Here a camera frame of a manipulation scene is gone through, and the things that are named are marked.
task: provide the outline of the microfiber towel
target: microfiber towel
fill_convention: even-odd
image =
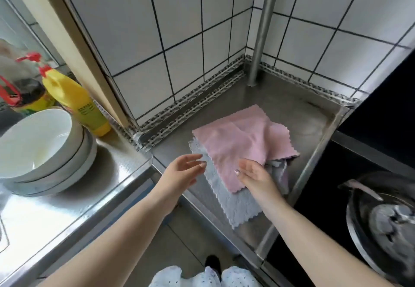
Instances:
[[[258,105],[197,128],[193,135],[232,193],[244,188],[235,174],[239,158],[252,159],[263,166],[267,160],[299,155],[291,145],[287,127],[271,122]]]
[[[192,153],[203,155],[202,160],[206,161],[205,177],[232,228],[238,227],[262,212],[261,207],[248,189],[245,188],[236,193],[231,193],[226,189],[213,165],[212,159],[197,138],[190,141],[189,146]],[[266,163],[265,168],[272,175],[281,193],[288,194],[287,161],[271,160]]]

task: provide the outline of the yellow bottle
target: yellow bottle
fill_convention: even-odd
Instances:
[[[59,71],[52,69],[40,60],[37,52],[29,52],[25,57],[16,59],[17,62],[30,60],[39,65],[43,76],[42,82],[49,94],[59,101],[75,119],[91,130],[96,136],[103,136],[111,130],[110,123],[89,97],[88,92],[74,80]]]

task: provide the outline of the right hand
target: right hand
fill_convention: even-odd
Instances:
[[[276,205],[288,205],[261,164],[254,160],[239,159],[238,166],[235,172],[239,181],[248,188],[268,219]]]

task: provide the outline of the shoe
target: shoe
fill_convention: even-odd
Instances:
[[[221,280],[221,274],[222,274],[222,269],[220,267],[220,261],[219,258],[215,255],[210,255],[206,258],[205,261],[205,267],[209,266],[211,269],[213,269],[216,274],[219,277],[219,280]]]

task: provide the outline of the left hand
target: left hand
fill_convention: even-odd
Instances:
[[[187,154],[173,160],[151,191],[165,215],[173,211],[183,192],[196,183],[196,177],[205,172],[206,162],[197,160],[200,158],[202,154]]]

